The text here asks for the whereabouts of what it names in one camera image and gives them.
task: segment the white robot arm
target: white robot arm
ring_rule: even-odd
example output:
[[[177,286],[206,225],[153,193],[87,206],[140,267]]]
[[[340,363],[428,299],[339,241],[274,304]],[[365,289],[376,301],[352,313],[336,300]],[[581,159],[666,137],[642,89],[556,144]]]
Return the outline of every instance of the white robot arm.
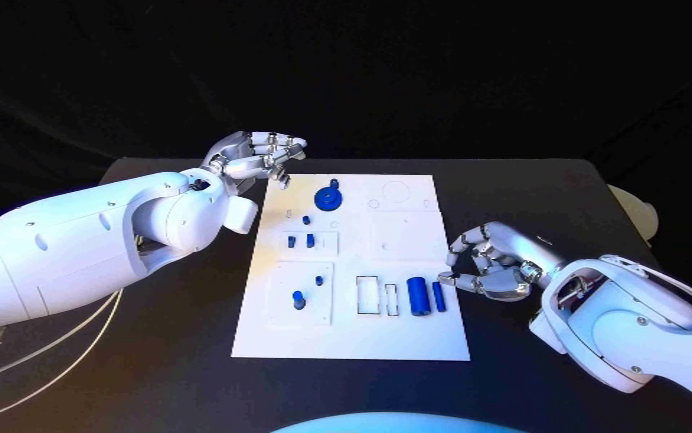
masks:
[[[223,225],[247,234],[255,178],[288,187],[283,163],[306,141],[236,132],[199,168],[68,193],[0,217],[0,326],[98,300],[202,250]]]
[[[471,248],[480,276],[451,272],[440,282],[518,301],[544,288],[531,331],[558,353],[617,390],[633,393],[653,376],[692,390],[692,304],[652,280],[692,294],[692,288],[618,256],[568,263],[541,237],[490,222],[450,246],[447,265]]]

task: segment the drawn circle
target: drawn circle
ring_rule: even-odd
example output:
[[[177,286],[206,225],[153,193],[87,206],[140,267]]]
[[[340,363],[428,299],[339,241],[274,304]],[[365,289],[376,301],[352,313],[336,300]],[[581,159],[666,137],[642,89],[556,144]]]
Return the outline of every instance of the drawn circle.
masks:
[[[382,187],[382,195],[392,203],[404,203],[411,198],[411,190],[399,181],[391,181]]]

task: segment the black table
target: black table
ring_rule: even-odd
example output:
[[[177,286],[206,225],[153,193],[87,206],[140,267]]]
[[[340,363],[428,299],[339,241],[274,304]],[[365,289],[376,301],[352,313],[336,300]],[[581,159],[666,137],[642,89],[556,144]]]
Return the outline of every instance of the black table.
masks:
[[[198,165],[199,160],[127,158],[104,182]],[[616,253],[657,267],[581,160],[307,159],[291,162],[290,171],[431,174],[450,240],[500,220],[546,237],[569,259]],[[260,205],[264,191],[260,182],[247,195]],[[533,336],[526,323],[538,293],[515,304],[458,293],[471,362],[231,358],[257,224],[247,236],[223,230],[202,253],[125,289],[94,351],[61,382],[0,416],[3,431],[268,431],[363,411],[435,413],[529,431],[689,431],[692,395],[682,387],[655,379],[626,395]],[[0,364],[97,307],[13,325]],[[3,406],[74,361],[101,324],[9,372]]]

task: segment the white cable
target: white cable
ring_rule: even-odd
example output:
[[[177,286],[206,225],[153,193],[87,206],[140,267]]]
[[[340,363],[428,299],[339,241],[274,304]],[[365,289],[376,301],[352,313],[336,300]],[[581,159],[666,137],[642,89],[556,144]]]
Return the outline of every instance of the white cable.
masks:
[[[115,304],[112,305],[112,310],[111,314],[108,315],[108,319],[105,320],[104,327],[101,328],[101,331],[98,332],[97,337],[94,338],[94,341],[91,342],[89,347],[87,350],[84,350],[82,355],[79,358],[75,360],[75,362],[68,366],[66,370],[27,396],[25,396],[17,402],[14,402],[12,405],[6,406],[3,409],[0,409],[0,413],[4,413],[10,408],[14,408],[17,405],[20,405],[26,400],[32,399],[46,388],[50,387],[50,385],[69,373],[72,368],[78,365],[78,363],[82,361],[84,357],[89,353],[91,349],[94,348],[98,340],[101,339],[101,336],[105,332],[105,329],[108,328],[108,324],[111,323],[112,315],[115,314],[115,310],[118,309],[118,303],[120,303],[120,297],[123,296],[123,290],[118,290],[112,296],[117,295],[115,298]]]
[[[40,355],[45,351],[48,351],[55,345],[58,345],[63,340],[66,340],[94,320],[94,318],[101,314],[104,311],[105,307],[110,305],[111,301],[114,300],[118,292],[115,292],[111,297],[105,300],[104,304],[98,308],[98,310],[94,312],[94,314],[82,321],[79,325],[72,328],[68,333],[65,333],[52,343],[49,343],[40,350],[36,350],[32,354],[26,355],[23,358],[20,358],[17,361],[13,361],[9,365],[4,365],[0,368],[0,373],[3,371],[7,371],[10,368],[14,368],[17,365],[20,365],[25,361],[30,360],[35,356]]]

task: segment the small blue object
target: small blue object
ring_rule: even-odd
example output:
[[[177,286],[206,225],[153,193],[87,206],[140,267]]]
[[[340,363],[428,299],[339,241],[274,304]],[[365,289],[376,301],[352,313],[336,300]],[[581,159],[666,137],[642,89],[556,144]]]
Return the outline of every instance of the small blue object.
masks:
[[[303,298],[303,293],[300,291],[293,292],[293,307],[297,310],[301,310],[306,307],[306,299]]]
[[[314,206],[321,211],[334,211],[342,206],[342,192],[339,191],[339,181],[333,179],[329,186],[321,188],[314,194]]]
[[[438,281],[433,282],[433,295],[435,296],[437,311],[447,311],[447,306],[444,305],[443,287],[440,286]]]
[[[414,316],[430,315],[428,289],[425,287],[425,278],[420,276],[407,280],[408,300],[411,301],[411,314]]]

